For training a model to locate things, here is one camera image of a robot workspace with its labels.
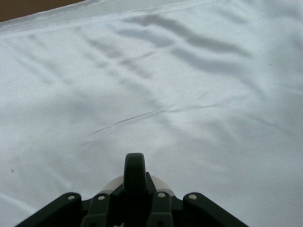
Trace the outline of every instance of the metal rivet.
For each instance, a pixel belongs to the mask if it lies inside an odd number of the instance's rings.
[[[191,200],[196,200],[196,199],[197,199],[197,196],[194,195],[194,194],[190,194],[188,197],[189,197],[189,199],[191,199]]]
[[[74,198],[76,198],[75,195],[70,195],[69,197],[67,197],[68,200],[73,200]]]
[[[165,197],[166,197],[166,195],[165,195],[165,193],[160,192],[160,193],[158,193],[158,197],[160,197],[160,198],[165,198]]]
[[[98,200],[104,200],[105,199],[105,196],[104,195],[100,195],[99,197],[98,197]]]

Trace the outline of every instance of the silver screw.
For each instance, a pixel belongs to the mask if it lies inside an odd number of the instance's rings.
[[[73,200],[74,198],[76,198],[75,195],[70,195],[69,197],[67,197],[68,200]]]
[[[165,193],[160,192],[160,193],[158,193],[158,197],[159,197],[159,198],[165,198],[165,197],[166,197],[166,195],[165,195]]]
[[[98,197],[98,200],[104,200],[105,199],[105,196],[104,195],[100,195],[99,197]]]
[[[196,199],[197,199],[197,196],[194,195],[194,194],[190,194],[188,197],[189,197],[189,199],[191,199],[191,200],[196,200]]]

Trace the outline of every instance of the white cloth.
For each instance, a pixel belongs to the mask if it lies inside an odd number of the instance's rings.
[[[303,225],[303,2],[87,0],[0,23],[0,226],[127,153],[178,198]]]

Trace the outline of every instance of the brown surface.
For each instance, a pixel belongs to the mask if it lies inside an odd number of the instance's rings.
[[[0,0],[0,22],[83,0]]]

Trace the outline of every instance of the satin sheet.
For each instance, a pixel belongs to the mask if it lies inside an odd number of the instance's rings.
[[[251,227],[303,225],[303,4],[98,1],[0,24],[0,226],[125,155]]]

